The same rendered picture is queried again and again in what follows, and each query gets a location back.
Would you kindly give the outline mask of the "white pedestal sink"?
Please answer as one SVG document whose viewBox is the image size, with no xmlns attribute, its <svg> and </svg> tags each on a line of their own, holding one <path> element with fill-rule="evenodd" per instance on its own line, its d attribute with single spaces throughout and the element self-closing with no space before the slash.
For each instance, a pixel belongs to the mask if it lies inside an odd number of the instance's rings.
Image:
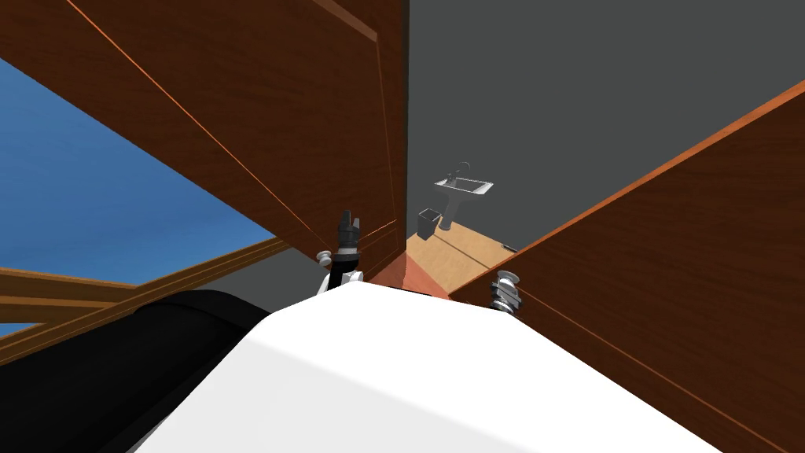
<svg viewBox="0 0 805 453">
<path fill-rule="evenodd" d="M 471 166 L 468 162 L 462 161 L 456 171 L 448 173 L 445 179 L 434 183 L 435 190 L 446 195 L 448 199 L 445 212 L 442 214 L 442 219 L 439 223 L 441 230 L 451 229 L 462 203 L 479 200 L 494 186 L 492 182 L 465 179 L 465 177 L 459 175 L 462 171 L 469 171 L 470 168 Z"/>
</svg>

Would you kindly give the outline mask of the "brown wooden door leaf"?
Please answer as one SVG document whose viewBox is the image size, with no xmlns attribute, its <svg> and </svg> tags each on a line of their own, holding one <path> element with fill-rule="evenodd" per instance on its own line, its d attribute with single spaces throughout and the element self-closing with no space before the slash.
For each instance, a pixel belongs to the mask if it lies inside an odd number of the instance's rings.
<svg viewBox="0 0 805 453">
<path fill-rule="evenodd" d="M 410 0 L 0 0 L 0 266 L 140 284 L 404 248 Z"/>
<path fill-rule="evenodd" d="M 520 252 L 568 453 L 805 453 L 805 80 Z"/>
</svg>

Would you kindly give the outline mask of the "dark grey waste bin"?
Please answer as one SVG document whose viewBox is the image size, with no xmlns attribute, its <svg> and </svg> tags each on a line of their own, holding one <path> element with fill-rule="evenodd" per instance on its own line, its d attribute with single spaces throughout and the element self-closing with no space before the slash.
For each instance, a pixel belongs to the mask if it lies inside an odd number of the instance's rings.
<svg viewBox="0 0 805 453">
<path fill-rule="evenodd" d="M 441 214 L 434 209 L 426 208 L 417 215 L 417 236 L 427 241 L 436 230 Z"/>
</svg>

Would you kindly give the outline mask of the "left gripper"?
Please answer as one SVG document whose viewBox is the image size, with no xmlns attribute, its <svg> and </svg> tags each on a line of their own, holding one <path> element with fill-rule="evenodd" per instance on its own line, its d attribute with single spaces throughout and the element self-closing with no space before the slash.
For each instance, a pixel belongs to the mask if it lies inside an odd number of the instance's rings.
<svg viewBox="0 0 805 453">
<path fill-rule="evenodd" d="M 343 211 L 341 225 L 338 226 L 338 253 L 357 253 L 360 236 L 360 219 L 351 224 L 351 212 Z"/>
</svg>

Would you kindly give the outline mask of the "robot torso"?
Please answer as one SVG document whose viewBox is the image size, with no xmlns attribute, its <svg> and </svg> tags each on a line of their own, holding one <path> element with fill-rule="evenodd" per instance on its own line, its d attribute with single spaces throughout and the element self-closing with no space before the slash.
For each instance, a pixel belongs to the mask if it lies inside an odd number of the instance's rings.
<svg viewBox="0 0 805 453">
<path fill-rule="evenodd" d="M 136 453 L 720 453 L 500 311 L 352 282 L 258 323 Z"/>
</svg>

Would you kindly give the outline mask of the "large silver door knob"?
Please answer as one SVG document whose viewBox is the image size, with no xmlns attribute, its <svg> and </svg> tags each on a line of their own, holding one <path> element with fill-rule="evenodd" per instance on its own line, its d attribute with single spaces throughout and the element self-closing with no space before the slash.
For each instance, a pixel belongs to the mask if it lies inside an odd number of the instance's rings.
<svg viewBox="0 0 805 453">
<path fill-rule="evenodd" d="M 488 307 L 515 315 L 522 304 L 516 288 L 516 284 L 520 280 L 514 273 L 508 271 L 498 271 L 497 276 L 497 280 L 490 285 L 492 300 Z"/>
</svg>

